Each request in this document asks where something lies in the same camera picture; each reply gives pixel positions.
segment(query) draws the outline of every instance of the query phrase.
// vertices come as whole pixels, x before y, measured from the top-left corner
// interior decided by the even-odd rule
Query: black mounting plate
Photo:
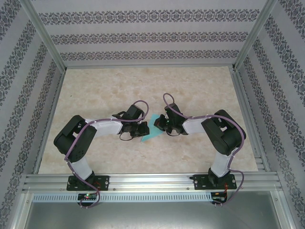
[[[209,181],[208,174],[195,174],[190,179],[194,181],[195,190],[216,190],[216,189],[224,189],[225,183],[227,184],[228,189],[237,189],[235,176],[233,174],[229,174],[226,180],[216,187]]]
[[[108,191],[109,176],[95,175],[92,185],[100,191]],[[76,176],[69,176],[67,191],[94,191],[94,189],[82,183]]]

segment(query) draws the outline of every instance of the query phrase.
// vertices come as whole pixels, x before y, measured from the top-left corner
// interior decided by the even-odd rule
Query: robotic arm
[[[147,122],[134,122],[134,120],[139,119],[140,116],[144,118],[144,112],[134,104],[130,106],[127,112],[122,111],[118,114],[112,115],[111,118],[100,122],[94,122],[93,120],[84,119],[81,116],[76,115],[55,137],[54,145],[62,154],[67,155],[76,139],[76,136],[85,127],[85,125],[92,123],[82,132],[68,156],[68,161],[72,170],[81,179],[93,184],[95,180],[94,172],[85,158],[85,154],[92,140],[104,135],[121,135],[123,133],[130,133],[131,139],[148,135],[149,127],[147,126]],[[81,183],[77,184],[77,187],[78,186],[86,188],[86,186],[83,186]]]
[[[182,135],[207,133],[217,150],[215,161],[209,169],[208,176],[194,175],[191,177],[194,180],[195,189],[222,189],[225,184],[227,190],[227,183],[229,184],[229,182],[231,182],[231,187],[228,189],[236,189],[234,175],[230,175],[231,169],[229,167],[233,159],[232,156],[240,150],[244,143],[246,138],[244,130],[224,110],[219,110],[213,115],[200,117],[184,116],[174,101],[172,104],[166,102],[165,95],[170,94],[165,93],[163,95],[167,105],[165,107],[166,116],[160,115],[154,125],[160,130],[166,131],[167,134],[170,134],[173,130]],[[135,105],[137,102],[144,102],[147,105],[146,113]],[[92,140],[110,134],[130,133],[131,139],[149,134],[147,122],[142,122],[148,114],[148,104],[142,100],[137,102],[131,105],[127,112],[114,114],[111,118],[90,120],[76,115],[54,139],[54,145],[65,155],[65,160],[73,172],[73,176],[69,177],[67,190],[96,190],[99,196],[95,203],[86,206],[86,208],[93,207],[99,202],[99,191],[108,190],[109,184],[108,176],[95,176],[85,158]]]
[[[239,130],[235,125],[225,119],[218,117],[187,119],[173,110],[182,114],[175,103],[169,104],[165,107],[166,116],[163,114],[160,115],[156,119],[154,126],[162,131],[166,131],[168,134],[171,134],[172,130],[182,135],[207,133],[213,146],[217,150],[214,163],[208,171],[208,180],[213,187],[224,185],[230,174],[228,168],[230,159],[242,143]],[[235,120],[225,110],[219,110],[214,116],[222,116],[236,124]],[[245,139],[246,134],[241,127],[240,129]]]

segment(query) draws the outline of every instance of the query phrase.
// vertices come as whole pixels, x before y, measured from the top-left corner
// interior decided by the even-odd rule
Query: enclosure
[[[303,4],[0,0],[0,227],[305,228]],[[137,100],[150,125],[163,93],[184,115],[224,109],[245,131],[239,192],[214,206],[222,188],[196,189],[215,159],[206,133],[150,128],[92,141],[86,158],[107,190],[80,209],[86,192],[67,190],[56,135],[74,115],[108,118]]]

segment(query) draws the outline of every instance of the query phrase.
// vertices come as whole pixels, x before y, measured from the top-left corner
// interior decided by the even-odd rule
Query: decorative border
[[[42,115],[42,111],[43,111],[45,101],[47,99],[47,96],[48,96],[48,93],[49,93],[49,90],[51,87],[52,80],[54,78],[56,68],[57,68],[57,66],[56,66],[55,62],[52,60],[51,65],[48,69],[48,73],[46,75],[44,84],[42,86],[39,98],[37,100],[37,104],[36,104],[35,110],[33,112],[33,116],[30,121],[30,125],[28,127],[28,130],[27,130],[27,133],[25,136],[25,140],[23,141],[22,148],[20,149],[18,160],[14,167],[14,172],[12,173],[12,178],[10,179],[10,186],[8,187],[8,191],[4,195],[4,201],[2,202],[2,208],[0,210],[0,212],[1,212],[0,228],[5,228],[6,223],[8,222],[11,208],[13,206],[14,200],[16,198],[18,186],[20,184],[20,179],[22,177],[22,173],[24,171],[26,162],[28,160],[28,154],[30,153],[30,150],[31,150],[31,145],[33,143],[33,139],[36,134],[38,123],[39,123],[41,115]],[[59,83],[60,83],[60,79],[57,83],[56,91],[58,89]]]
[[[285,153],[285,150],[282,146],[281,138],[278,135],[276,126],[274,124],[272,116],[270,115],[269,107],[264,97],[262,88],[257,80],[256,73],[253,69],[252,63],[248,56],[244,60],[244,67],[247,71],[259,108],[261,109],[261,114],[263,116],[267,132],[271,139],[271,144],[273,145],[275,155],[278,158],[279,166],[282,170],[284,179],[287,183],[287,187],[289,189],[291,199],[294,202],[295,210],[298,213],[298,217],[300,218],[301,225],[305,227],[305,212],[304,212],[305,203],[303,202],[303,198],[301,197],[302,193],[301,190],[297,187],[297,182],[295,181],[295,175],[292,172],[292,167],[290,166],[289,160],[287,160],[288,156]]]
[[[239,50],[64,52],[64,61],[236,58]]]
[[[6,32],[9,30],[10,24],[15,19],[17,13],[21,9],[18,0],[7,0],[0,10],[0,41],[3,40]]]
[[[291,82],[296,88],[296,92],[300,95],[302,104],[305,107],[305,78],[304,71],[300,69],[297,59],[292,53],[292,50],[289,48],[283,33],[278,28],[278,25],[274,21],[273,17],[270,16],[264,27],[276,49],[277,54],[280,56],[281,61],[286,69],[286,72],[289,74]]]
[[[15,139],[24,111],[28,105],[30,95],[35,86],[36,79],[41,70],[42,63],[44,61],[45,56],[47,55],[47,51],[48,50],[46,46],[42,42],[32,64],[32,67],[29,70],[27,79],[25,80],[25,84],[22,87],[22,90],[17,100],[17,104],[14,107],[14,111],[12,113],[12,116],[10,117],[9,123],[7,124],[7,128],[4,131],[4,136],[2,137],[2,142],[0,143],[0,172],[2,172],[3,167],[6,163],[6,158],[9,155],[11,144]]]
[[[305,39],[305,7],[300,0],[280,0],[280,3],[290,20],[295,25],[295,28],[301,34],[302,39]]]
[[[24,30],[22,31],[22,35],[18,39],[16,46],[14,47],[12,55],[7,61],[7,65],[4,67],[4,70],[0,75],[0,107],[2,106],[2,102],[5,100],[6,94],[10,89],[10,84],[15,78],[17,70],[20,68],[21,62],[24,59],[24,56],[33,40],[35,33],[35,27],[29,20]]]
[[[39,13],[44,25],[187,22],[187,21],[255,21],[254,10],[130,10],[96,12]]]
[[[271,66],[271,63],[268,59],[267,54],[264,51],[262,43],[257,38],[253,44],[253,49],[256,53],[258,61],[262,67],[262,70],[265,74],[266,80],[269,83],[270,90],[274,95],[274,99],[276,104],[278,105],[278,109],[281,112],[281,116],[283,121],[285,122],[285,126],[288,130],[291,139],[293,140],[293,145],[296,148],[296,152],[298,153],[298,157],[302,162],[302,166],[305,166],[305,139],[301,136],[301,131],[298,123],[296,123],[296,119],[294,118],[293,112],[290,110],[290,106],[288,101],[286,100],[286,96],[284,95],[284,91],[281,88],[280,82],[278,81],[275,72]]]
[[[155,42],[244,42],[247,32],[142,32],[52,35],[56,45],[60,44],[117,44]]]

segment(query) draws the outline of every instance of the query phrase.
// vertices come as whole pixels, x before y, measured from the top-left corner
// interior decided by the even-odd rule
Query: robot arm
[[[181,113],[175,103],[172,103],[169,106]],[[214,187],[222,185],[230,174],[228,164],[232,154],[238,149],[242,142],[241,134],[236,126],[224,119],[216,117],[186,119],[176,114],[168,107],[165,107],[165,111],[167,117],[161,115],[154,123],[154,126],[160,130],[166,131],[167,133],[171,133],[172,130],[175,130],[178,134],[182,135],[207,133],[217,151],[215,160],[208,172],[209,181]],[[226,117],[235,122],[225,110],[219,110],[215,115]],[[241,130],[244,138],[246,138],[244,130],[242,128]]]
[[[130,133],[132,138],[148,135],[149,128],[147,122],[128,122],[128,120],[138,119],[141,115],[144,115],[143,110],[133,104],[127,112],[114,114],[107,121],[95,122],[89,125],[83,131],[68,157],[70,166],[75,173],[81,179],[88,181],[94,176],[94,172],[85,158],[85,154],[94,138],[122,133]],[[74,142],[76,135],[91,121],[92,120],[84,119],[79,115],[74,116],[55,137],[54,145],[62,154],[66,155]]]

